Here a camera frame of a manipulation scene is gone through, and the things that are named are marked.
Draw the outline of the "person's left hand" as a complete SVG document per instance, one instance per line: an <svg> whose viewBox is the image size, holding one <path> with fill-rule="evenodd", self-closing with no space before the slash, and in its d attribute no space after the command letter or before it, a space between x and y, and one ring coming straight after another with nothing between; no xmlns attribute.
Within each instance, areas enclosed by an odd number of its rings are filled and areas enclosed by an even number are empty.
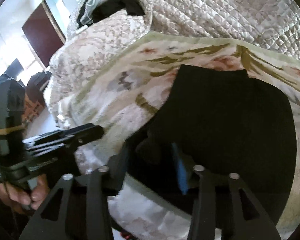
<svg viewBox="0 0 300 240"><path fill-rule="evenodd" d="M45 174L37 177L37 186L31 194L27 194L22 189L10 183L0 184L0 200L17 213L23 213L23 205L30 205L32 209L37 210L49 192L50 189Z"/></svg>

